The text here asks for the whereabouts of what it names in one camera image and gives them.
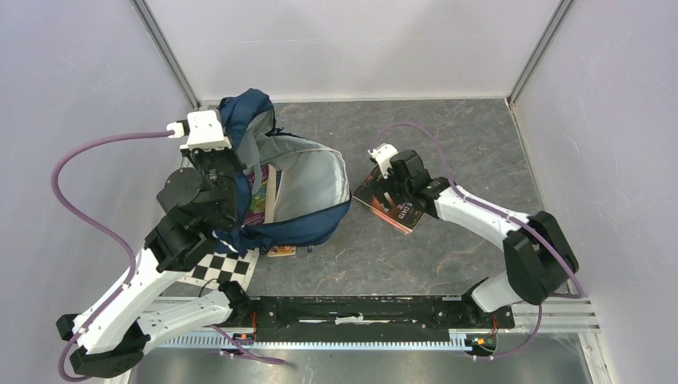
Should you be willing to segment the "Three Days dark book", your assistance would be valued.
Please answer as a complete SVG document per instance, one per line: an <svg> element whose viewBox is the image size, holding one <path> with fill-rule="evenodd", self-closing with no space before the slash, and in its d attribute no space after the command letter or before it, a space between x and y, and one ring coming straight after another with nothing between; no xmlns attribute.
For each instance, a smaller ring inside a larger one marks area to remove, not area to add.
<svg viewBox="0 0 678 384"><path fill-rule="evenodd" d="M353 197L383 221L403 234L411 234L423 217L411 202L395 198L386 191L384 178L375 166L354 191Z"/></svg>

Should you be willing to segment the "purple Treehouse book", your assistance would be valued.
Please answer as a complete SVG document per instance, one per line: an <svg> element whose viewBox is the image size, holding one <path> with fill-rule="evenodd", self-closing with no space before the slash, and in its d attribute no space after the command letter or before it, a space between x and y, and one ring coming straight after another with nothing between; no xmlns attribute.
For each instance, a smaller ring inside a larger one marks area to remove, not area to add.
<svg viewBox="0 0 678 384"><path fill-rule="evenodd" d="M278 169L270 164L261 167L261 185L251 196L243 226L273 222L280 174Z"/></svg>

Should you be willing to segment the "navy blue backpack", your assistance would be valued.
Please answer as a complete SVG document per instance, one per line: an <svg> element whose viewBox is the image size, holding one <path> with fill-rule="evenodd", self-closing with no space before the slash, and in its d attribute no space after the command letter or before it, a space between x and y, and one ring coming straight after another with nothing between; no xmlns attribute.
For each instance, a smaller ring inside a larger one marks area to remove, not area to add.
<svg viewBox="0 0 678 384"><path fill-rule="evenodd" d="M349 211L351 192L345 161L333 148L284 131L277 124L269 95L250 88L223 98L217 111L225 136L233 143L245 171L236 177L234 230L214 230L217 250L268 253L275 246L318 246L327 242ZM271 223L247 225L245 212L253 188L248 174L273 166L282 180Z"/></svg>

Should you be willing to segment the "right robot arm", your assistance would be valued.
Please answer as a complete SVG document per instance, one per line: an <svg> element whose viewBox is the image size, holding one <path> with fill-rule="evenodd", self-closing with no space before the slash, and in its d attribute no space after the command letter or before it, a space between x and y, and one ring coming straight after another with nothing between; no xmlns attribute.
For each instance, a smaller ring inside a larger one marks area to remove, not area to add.
<svg viewBox="0 0 678 384"><path fill-rule="evenodd" d="M462 226L502 250L505 271L486 278L465 295L461 313L483 326L494 311L518 302L540 305L579 269L558 221L548 212L525 214L469 193L447 178L432 178L414 150L382 144L369 151L376 165L377 199L407 202L433 218Z"/></svg>

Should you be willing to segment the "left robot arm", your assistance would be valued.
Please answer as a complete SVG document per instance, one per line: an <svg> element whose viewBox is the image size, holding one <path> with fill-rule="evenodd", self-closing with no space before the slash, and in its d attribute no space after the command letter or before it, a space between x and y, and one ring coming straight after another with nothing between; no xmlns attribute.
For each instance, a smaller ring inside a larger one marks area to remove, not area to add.
<svg viewBox="0 0 678 384"><path fill-rule="evenodd" d="M238 282L185 304L149 311L154 300L219 247L216 230L238 225L237 189L245 184L233 150L183 150L189 166L175 170L158 193L164 217L146 236L130 265L88 310L57 321L66 342L59 372L68 382L113 378L136 366L162 343L186 332L228 322L245 324L250 300Z"/></svg>

